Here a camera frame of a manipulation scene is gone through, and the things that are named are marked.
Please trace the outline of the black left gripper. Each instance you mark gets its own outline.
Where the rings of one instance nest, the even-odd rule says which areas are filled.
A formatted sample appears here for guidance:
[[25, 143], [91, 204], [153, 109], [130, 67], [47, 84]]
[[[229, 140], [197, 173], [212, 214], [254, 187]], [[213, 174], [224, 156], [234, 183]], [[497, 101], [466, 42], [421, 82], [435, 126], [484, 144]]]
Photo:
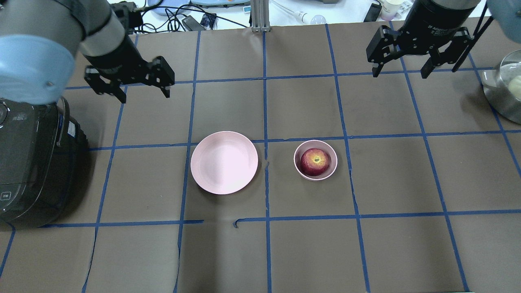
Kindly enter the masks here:
[[171, 87], [175, 84], [175, 73], [163, 56], [157, 56], [151, 63], [138, 52], [128, 35], [111, 52], [94, 56], [87, 54], [90, 65], [84, 69], [84, 80], [98, 95], [114, 96], [121, 104], [126, 104], [127, 96], [120, 85], [143, 83], [162, 91], [165, 98], [170, 98]]

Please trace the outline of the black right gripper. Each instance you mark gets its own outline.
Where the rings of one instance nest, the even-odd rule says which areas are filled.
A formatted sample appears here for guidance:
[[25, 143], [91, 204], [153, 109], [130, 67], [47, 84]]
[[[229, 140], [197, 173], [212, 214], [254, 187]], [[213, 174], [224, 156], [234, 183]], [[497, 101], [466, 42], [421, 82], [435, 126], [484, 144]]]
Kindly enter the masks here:
[[467, 27], [461, 27], [467, 18], [467, 0], [415, 1], [398, 31], [380, 26], [367, 45], [372, 76], [377, 78], [386, 63], [402, 55], [427, 53], [429, 58], [420, 70], [423, 79], [445, 63], [453, 64], [452, 72], [456, 72], [473, 42]]

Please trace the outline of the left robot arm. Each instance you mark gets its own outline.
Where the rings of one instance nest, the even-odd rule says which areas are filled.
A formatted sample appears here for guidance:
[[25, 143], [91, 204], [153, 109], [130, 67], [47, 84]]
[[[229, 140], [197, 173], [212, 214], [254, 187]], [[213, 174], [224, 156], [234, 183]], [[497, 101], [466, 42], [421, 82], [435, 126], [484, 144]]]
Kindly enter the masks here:
[[126, 102], [122, 85], [154, 86], [170, 97], [175, 73], [162, 56], [145, 61], [106, 0], [8, 0], [1, 11], [0, 96], [45, 105], [63, 95], [81, 53], [98, 95]]

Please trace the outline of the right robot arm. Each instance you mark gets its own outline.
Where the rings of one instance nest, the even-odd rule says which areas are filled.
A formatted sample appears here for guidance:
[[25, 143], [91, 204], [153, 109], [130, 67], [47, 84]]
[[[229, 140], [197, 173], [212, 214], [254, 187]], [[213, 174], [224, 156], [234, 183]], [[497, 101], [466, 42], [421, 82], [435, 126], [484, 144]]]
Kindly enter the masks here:
[[[353, 55], [357, 60], [366, 57], [373, 65], [372, 76], [378, 77], [386, 63], [403, 56], [429, 56], [419, 71], [426, 79], [436, 68], [451, 64], [457, 72], [478, 39], [496, 20], [504, 34], [512, 41], [520, 42], [520, 2], [519, 0], [487, 0], [473, 34], [464, 22], [479, 4], [478, 0], [417, 0], [411, 7], [404, 24], [398, 30], [387, 25], [379, 26], [373, 36], [363, 35], [367, 46], [361, 50], [350, 44], [344, 55]], [[89, 65], [84, 69], [84, 80], [99, 95], [115, 95], [121, 103], [126, 96], [121, 85], [155, 86], [169, 97], [169, 88], [175, 84], [175, 73], [162, 56], [145, 61], [128, 31], [142, 25], [141, 10], [133, 8], [138, 23], [126, 27], [118, 14], [109, 6], [111, 15], [104, 22], [108, 31], [115, 31], [110, 40], [116, 42], [114, 49], [102, 56], [84, 52]]]

